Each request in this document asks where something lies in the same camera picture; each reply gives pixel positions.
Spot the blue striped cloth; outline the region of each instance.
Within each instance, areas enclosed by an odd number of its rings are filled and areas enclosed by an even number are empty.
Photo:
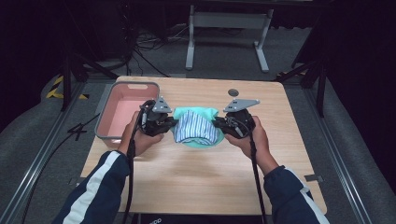
[[[184,143],[190,147],[213,146],[217,144],[219,140],[222,140],[219,139],[219,130],[215,128],[211,120],[208,120],[192,110],[184,111],[184,113],[180,115],[173,132],[175,142]]]

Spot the pink plastic bin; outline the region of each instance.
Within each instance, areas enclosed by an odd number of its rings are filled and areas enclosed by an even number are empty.
[[[154,82],[116,82],[96,123],[95,134],[110,148],[117,148],[125,126],[139,106],[156,100],[160,87]]]

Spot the gray carpet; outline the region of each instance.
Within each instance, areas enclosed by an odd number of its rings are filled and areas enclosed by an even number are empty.
[[[264,44],[264,53],[270,68],[268,74],[261,72],[252,48],[252,41],[257,33],[243,31],[235,34],[237,35],[218,30],[200,32],[196,37],[194,67],[191,71],[184,69],[188,44],[185,40],[186,36],[160,49],[142,51],[142,53],[158,69],[173,77],[271,80],[279,72],[290,70],[291,62],[309,34],[309,29],[269,31]],[[139,63],[134,59],[130,62],[134,75],[139,76],[143,73],[143,76],[160,76],[139,56],[135,55],[135,58]],[[117,69],[115,72],[125,75],[126,68]],[[359,223],[330,160],[324,136],[309,108],[304,91],[299,86],[291,85],[298,79],[294,77],[285,83],[285,90],[315,173],[324,178],[320,187],[328,207],[326,217],[331,223]],[[90,98],[77,100],[73,105],[55,146],[66,138],[68,129],[87,122],[95,115],[106,84],[113,81],[100,74],[91,76],[83,90],[83,93],[89,94]],[[53,80],[43,90],[40,105],[15,119],[0,134],[0,211],[2,212],[5,211],[25,171],[60,113],[62,100],[45,98],[52,83]],[[378,171],[358,130],[339,102],[330,83],[327,84],[324,108],[325,120],[371,220],[373,223],[395,223],[395,195]],[[83,133],[78,141],[75,141],[73,136],[54,154],[37,184],[25,223],[49,223],[57,214],[65,197],[75,186],[85,163],[94,138],[95,123],[96,120],[84,128],[87,132]],[[22,210],[14,223],[20,223],[21,213]],[[120,216],[116,218],[115,223],[120,223]]]

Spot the dark background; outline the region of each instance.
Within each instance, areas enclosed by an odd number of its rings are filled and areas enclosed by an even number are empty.
[[[392,175],[396,161],[396,11],[391,1],[346,2],[342,5],[346,10],[322,16],[296,62],[315,60],[331,49],[329,80],[396,191]],[[121,58],[126,53],[117,2],[71,0],[51,3],[50,10],[38,1],[5,0],[0,4],[0,132],[39,103],[43,87],[62,68],[63,43],[56,24],[67,28],[74,50],[93,61]],[[166,35],[167,27],[187,21],[184,8],[145,8],[140,15],[146,21],[142,26]],[[153,11],[160,11],[164,19],[150,20]],[[317,17],[279,10],[272,26],[311,27]]]

